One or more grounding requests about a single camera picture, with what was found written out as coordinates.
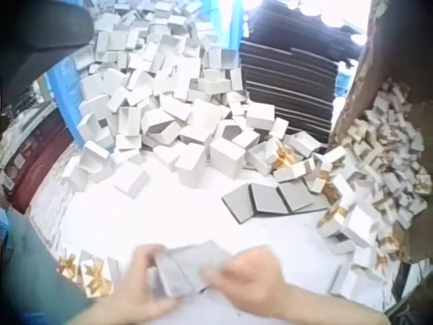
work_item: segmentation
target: gold ribbon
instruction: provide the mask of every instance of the gold ribbon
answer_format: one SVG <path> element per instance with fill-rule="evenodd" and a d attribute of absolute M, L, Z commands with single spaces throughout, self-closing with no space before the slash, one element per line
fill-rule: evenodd
<path fill-rule="evenodd" d="M 102 269 L 104 262 L 101 259 L 93 260 L 93 267 L 85 265 L 86 276 L 91 276 L 92 280 L 86 285 L 86 288 L 90 289 L 90 294 L 93 296 L 97 291 L 99 291 L 101 296 L 106 296 L 110 294 L 112 283 L 111 281 L 104 278 L 102 275 Z"/>
<path fill-rule="evenodd" d="M 59 257 L 58 270 L 68 280 L 72 280 L 77 271 L 77 266 L 74 265 L 76 256 L 74 254 L 69 255 L 67 258 Z"/>
<path fill-rule="evenodd" d="M 278 145 L 277 154 L 277 160 L 272 163 L 274 169 L 280 169 L 297 163 L 293 153 L 289 152 L 288 148 Z"/>
<path fill-rule="evenodd" d="M 320 170 L 319 176 L 317 178 L 329 181 L 329 171 L 322 171 L 322 170 Z"/>
<path fill-rule="evenodd" d="M 387 244 L 395 246 L 397 249 L 400 248 L 400 243 L 397 239 L 395 239 L 394 236 L 383 237 L 381 240 L 379 240 L 379 246 L 384 246 Z"/>
<path fill-rule="evenodd" d="M 325 216 L 319 220 L 317 227 L 321 228 L 326 223 L 330 222 L 336 215 L 340 215 L 345 219 L 348 215 L 348 211 L 343 207 L 338 207 L 335 211 L 328 211 Z"/>
<path fill-rule="evenodd" d="M 376 264 L 374 265 L 375 269 L 381 269 L 382 274 L 385 276 L 385 268 L 388 266 L 388 259 L 386 256 L 381 256 L 380 254 L 376 254 Z"/>
<path fill-rule="evenodd" d="M 330 204 L 334 204 L 340 199 L 340 196 L 337 193 L 337 190 L 330 183 L 326 183 L 323 187 L 322 193 L 325 194 L 327 201 Z"/>

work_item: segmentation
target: hand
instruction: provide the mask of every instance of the hand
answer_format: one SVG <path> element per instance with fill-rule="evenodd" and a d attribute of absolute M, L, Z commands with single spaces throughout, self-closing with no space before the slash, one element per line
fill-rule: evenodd
<path fill-rule="evenodd" d="M 176 299 L 156 300 L 146 283 L 146 271 L 155 265 L 154 254 L 165 248 L 147 245 L 136 248 L 124 282 L 114 294 L 102 299 L 71 324 L 128 324 L 160 317 L 173 310 Z"/>
<path fill-rule="evenodd" d="M 218 270 L 204 269 L 203 279 L 238 309 L 262 317 L 284 319 L 289 286 L 278 260 L 261 246 L 240 253 Z"/>

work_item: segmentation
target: open box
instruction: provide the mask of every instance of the open box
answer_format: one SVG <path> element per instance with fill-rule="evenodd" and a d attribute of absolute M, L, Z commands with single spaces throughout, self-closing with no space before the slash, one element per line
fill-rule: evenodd
<path fill-rule="evenodd" d="M 368 42 L 342 113 L 329 138 L 342 141 L 355 118 L 373 104 L 377 90 L 387 78 L 408 86 L 412 109 L 408 119 L 420 128 L 426 149 L 419 162 L 433 171 L 433 52 L 430 31 L 432 6 L 428 1 L 373 0 L 369 17 Z M 433 257 L 433 198 L 428 208 L 413 219 L 401 236 L 403 260 L 416 263 Z"/>

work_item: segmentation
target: person's arm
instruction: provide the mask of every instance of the person's arm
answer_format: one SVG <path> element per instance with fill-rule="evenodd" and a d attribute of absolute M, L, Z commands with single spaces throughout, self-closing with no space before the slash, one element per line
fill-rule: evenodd
<path fill-rule="evenodd" d="M 69 321 L 67 325 L 119 325 L 142 323 L 162 316 L 177 306 L 176 299 L 157 300 L 146 283 L 146 270 L 154 266 L 154 253 L 164 249 L 147 245 L 135 250 L 122 286 Z"/>
<path fill-rule="evenodd" d="M 382 313 L 286 284 L 271 251 L 257 247 L 228 261 L 204 279 L 240 310 L 302 325 L 388 325 Z"/>

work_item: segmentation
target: forearm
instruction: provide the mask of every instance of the forearm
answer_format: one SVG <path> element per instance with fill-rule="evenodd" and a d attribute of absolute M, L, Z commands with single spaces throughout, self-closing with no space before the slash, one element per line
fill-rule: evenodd
<path fill-rule="evenodd" d="M 341 298 L 318 295 L 288 285 L 283 320 L 302 325 L 389 325 L 388 318 Z"/>

